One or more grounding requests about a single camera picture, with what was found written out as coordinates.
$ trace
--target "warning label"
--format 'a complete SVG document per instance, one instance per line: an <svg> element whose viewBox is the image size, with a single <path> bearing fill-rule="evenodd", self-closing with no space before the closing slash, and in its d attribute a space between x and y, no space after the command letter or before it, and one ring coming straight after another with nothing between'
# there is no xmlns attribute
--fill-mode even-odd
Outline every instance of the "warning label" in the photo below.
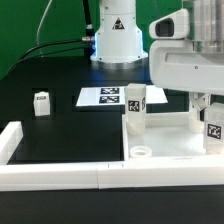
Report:
<svg viewBox="0 0 224 224"><path fill-rule="evenodd" d="M124 30L124 25L122 24L120 18L118 18L116 23L114 24L113 30Z"/></svg>

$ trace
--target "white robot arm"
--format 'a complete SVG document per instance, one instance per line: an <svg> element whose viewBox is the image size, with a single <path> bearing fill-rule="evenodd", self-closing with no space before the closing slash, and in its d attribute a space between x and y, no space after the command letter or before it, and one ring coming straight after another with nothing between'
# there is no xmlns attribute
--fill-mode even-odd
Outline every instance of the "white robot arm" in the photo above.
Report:
<svg viewBox="0 0 224 224"><path fill-rule="evenodd" d="M184 0L183 9L150 25L155 85L224 95L224 3Z"/></svg>

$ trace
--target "black table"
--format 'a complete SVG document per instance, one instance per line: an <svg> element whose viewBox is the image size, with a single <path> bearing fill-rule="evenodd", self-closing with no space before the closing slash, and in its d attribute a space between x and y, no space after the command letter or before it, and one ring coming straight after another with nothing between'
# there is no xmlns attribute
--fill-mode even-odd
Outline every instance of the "black table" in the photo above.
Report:
<svg viewBox="0 0 224 224"><path fill-rule="evenodd" d="M0 81L0 131L22 121L13 164L123 160L124 106L76 107L82 87L151 84L148 65L94 69L82 57L39 58ZM36 118L33 96L49 91L51 116ZM168 104L147 111L187 111L188 95L165 90ZM224 187L1 192L0 223L202 223L224 221Z"/></svg>

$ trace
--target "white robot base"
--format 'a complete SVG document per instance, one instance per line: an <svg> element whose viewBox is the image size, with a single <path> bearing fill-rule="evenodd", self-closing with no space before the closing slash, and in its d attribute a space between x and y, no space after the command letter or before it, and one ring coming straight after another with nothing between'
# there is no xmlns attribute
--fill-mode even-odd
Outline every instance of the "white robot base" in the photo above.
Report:
<svg viewBox="0 0 224 224"><path fill-rule="evenodd" d="M93 66L128 69L142 64L142 31L136 25L136 0L100 0L100 28L95 35Z"/></svg>

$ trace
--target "white cube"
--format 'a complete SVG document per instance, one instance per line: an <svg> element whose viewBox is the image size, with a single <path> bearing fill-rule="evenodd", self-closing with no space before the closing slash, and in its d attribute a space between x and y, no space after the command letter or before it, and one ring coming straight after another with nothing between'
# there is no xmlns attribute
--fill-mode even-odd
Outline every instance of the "white cube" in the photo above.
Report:
<svg viewBox="0 0 224 224"><path fill-rule="evenodd" d="M130 135L145 132L146 85L130 83L125 89L127 131Z"/></svg>
<svg viewBox="0 0 224 224"><path fill-rule="evenodd" d="M207 154L224 153L224 104L213 103L205 110L204 148Z"/></svg>
<svg viewBox="0 0 224 224"><path fill-rule="evenodd" d="M34 95L35 116L50 115L50 99L48 92L40 92Z"/></svg>

